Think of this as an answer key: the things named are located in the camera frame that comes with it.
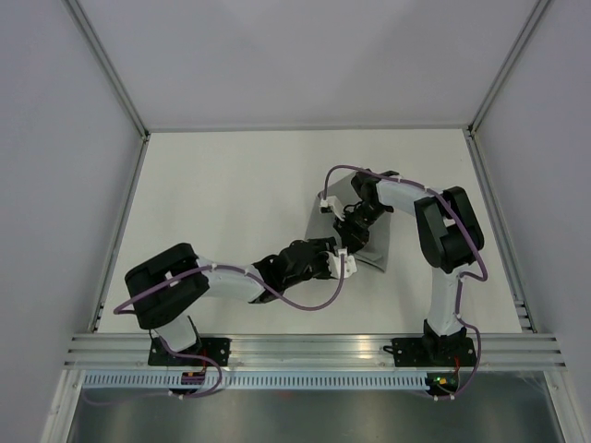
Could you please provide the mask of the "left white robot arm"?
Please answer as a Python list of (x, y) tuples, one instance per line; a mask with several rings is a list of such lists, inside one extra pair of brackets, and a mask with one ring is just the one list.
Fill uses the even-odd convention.
[[(188, 309), (201, 298), (234, 298), (250, 305), (272, 301), (307, 312), (328, 307), (344, 285), (347, 251), (332, 237), (295, 240), (277, 254), (245, 266), (228, 265), (198, 255), (191, 244), (174, 245), (127, 272), (129, 300), (114, 309), (133, 315), (141, 329), (155, 332), (163, 348), (180, 365), (193, 365), (201, 355), (198, 330)], [(337, 280), (331, 298), (301, 305), (285, 292), (306, 281)]]

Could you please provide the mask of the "grey cloth napkin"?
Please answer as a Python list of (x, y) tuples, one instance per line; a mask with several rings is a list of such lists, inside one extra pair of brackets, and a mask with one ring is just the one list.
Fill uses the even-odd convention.
[[(376, 178), (360, 172), (351, 171), (343, 178), (328, 185), (327, 189), (321, 189), (315, 196), (310, 214), (305, 238), (314, 239), (322, 237), (334, 237), (337, 246), (343, 248), (338, 233), (333, 228), (336, 219), (331, 213), (321, 213), (319, 204), (320, 198), (336, 196), (346, 205), (355, 205), (357, 202), (368, 202), (378, 205), (377, 191), (373, 183)], [(390, 250), (390, 227), (392, 215), (383, 209), (383, 214), (370, 227), (370, 238), (368, 244), (352, 254), (356, 261), (371, 266), (384, 272), (387, 269)]]

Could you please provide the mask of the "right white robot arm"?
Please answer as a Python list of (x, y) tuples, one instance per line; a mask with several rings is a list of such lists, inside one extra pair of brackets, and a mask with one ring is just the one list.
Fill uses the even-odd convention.
[(345, 206), (326, 191), (320, 208), (330, 211), (333, 227), (348, 253), (366, 246), (371, 226), (386, 212), (413, 216), (420, 250), (431, 266), (431, 301), (419, 338), (393, 338), (383, 350), (395, 366), (473, 367), (476, 346), (461, 317), (464, 280), (486, 281), (488, 271), (480, 252), (485, 240), (465, 190), (459, 186), (437, 191), (396, 172), (376, 174), (355, 168), (351, 186), (358, 201)]

